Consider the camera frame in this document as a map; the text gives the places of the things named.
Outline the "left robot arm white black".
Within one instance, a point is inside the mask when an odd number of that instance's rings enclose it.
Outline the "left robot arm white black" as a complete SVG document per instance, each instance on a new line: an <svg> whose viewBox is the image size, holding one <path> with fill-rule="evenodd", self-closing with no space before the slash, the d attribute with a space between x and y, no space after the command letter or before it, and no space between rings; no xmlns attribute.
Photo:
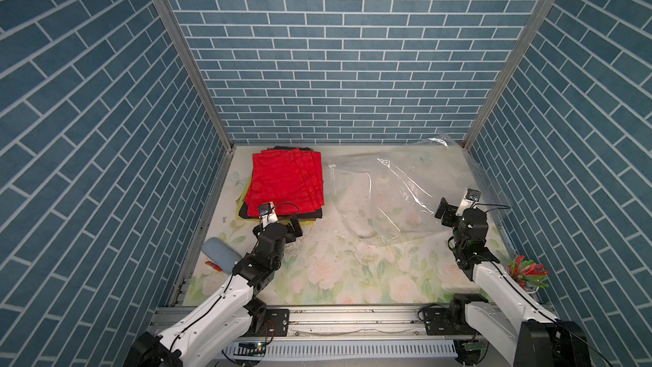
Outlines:
<svg viewBox="0 0 652 367"><path fill-rule="evenodd" d="M256 297L281 268L285 245L303 236L297 219L283 224L265 216L257 243L237 262L227 281L174 326L144 333L130 347L125 366L205 366L235 339L263 324L267 305Z"/></svg>

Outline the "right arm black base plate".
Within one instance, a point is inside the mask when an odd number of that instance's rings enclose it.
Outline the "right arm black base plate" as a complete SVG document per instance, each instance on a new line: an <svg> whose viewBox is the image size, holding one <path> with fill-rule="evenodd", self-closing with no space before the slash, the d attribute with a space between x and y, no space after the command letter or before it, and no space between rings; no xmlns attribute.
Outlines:
<svg viewBox="0 0 652 367"><path fill-rule="evenodd" d="M417 318L424 324L427 336L468 336L472 339L482 337L476 329L464 321L457 321L448 308L436 306L422 307L417 311Z"/></svg>

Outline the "clear plastic vacuum bag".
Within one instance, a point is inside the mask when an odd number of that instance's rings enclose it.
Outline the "clear plastic vacuum bag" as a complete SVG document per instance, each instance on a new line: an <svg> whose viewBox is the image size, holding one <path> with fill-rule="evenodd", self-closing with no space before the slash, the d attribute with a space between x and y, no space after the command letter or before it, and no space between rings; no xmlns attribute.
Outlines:
<svg viewBox="0 0 652 367"><path fill-rule="evenodd" d="M372 246L390 246L434 234L451 234L436 218L442 200L466 206L469 190L480 197L474 207L500 219L508 198L460 144L437 134L413 144L355 146L324 160L327 205L343 228Z"/></svg>

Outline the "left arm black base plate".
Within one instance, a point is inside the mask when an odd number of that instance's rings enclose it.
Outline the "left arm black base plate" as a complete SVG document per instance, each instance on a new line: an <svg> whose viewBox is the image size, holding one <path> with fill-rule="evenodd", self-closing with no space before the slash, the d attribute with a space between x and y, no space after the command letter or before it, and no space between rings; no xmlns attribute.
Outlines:
<svg viewBox="0 0 652 367"><path fill-rule="evenodd" d="M271 308L265 314L252 317L251 326L244 337L286 337L290 323L290 309Z"/></svg>

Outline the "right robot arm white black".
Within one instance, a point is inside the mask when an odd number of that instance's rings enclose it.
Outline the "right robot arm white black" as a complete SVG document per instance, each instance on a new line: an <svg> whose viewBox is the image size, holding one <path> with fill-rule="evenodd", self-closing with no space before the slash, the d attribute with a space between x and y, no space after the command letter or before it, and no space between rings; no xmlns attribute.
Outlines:
<svg viewBox="0 0 652 367"><path fill-rule="evenodd" d="M467 190L458 205L440 201L435 218L452 231L448 246L464 275L485 293L456 294L448 307L453 329L483 336L512 366L589 366L590 346L574 322L563 321L526 292L487 248L489 205Z"/></svg>

